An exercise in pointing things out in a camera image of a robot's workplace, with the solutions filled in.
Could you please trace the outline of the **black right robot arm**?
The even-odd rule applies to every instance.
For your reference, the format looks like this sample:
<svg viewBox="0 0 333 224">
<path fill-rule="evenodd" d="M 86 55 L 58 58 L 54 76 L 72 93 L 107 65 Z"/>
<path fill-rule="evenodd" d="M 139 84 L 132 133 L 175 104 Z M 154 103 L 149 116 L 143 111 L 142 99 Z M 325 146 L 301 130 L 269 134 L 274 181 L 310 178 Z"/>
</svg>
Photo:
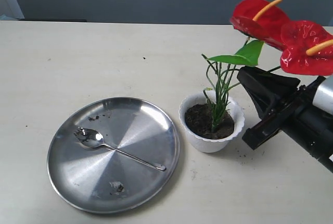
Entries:
<svg viewBox="0 0 333 224">
<path fill-rule="evenodd" d="M 237 79 L 261 119 L 245 131 L 253 150 L 283 131 L 332 171 L 332 81 L 317 77 L 309 85 L 257 67 L 242 67 Z"/>
</svg>

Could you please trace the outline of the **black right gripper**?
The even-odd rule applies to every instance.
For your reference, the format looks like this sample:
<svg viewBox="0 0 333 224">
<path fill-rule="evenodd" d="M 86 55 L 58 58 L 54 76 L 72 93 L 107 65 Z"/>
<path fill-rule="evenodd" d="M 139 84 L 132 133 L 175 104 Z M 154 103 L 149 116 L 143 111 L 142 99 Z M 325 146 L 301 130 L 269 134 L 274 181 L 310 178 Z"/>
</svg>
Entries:
<svg viewBox="0 0 333 224">
<path fill-rule="evenodd" d="M 305 150 L 313 148 L 315 131 L 311 120 L 314 88 L 311 85 L 298 88 L 298 78 L 248 66 L 238 71 L 237 79 L 252 99 L 261 119 L 242 137 L 249 147 L 255 150 L 283 131 Z"/>
</svg>

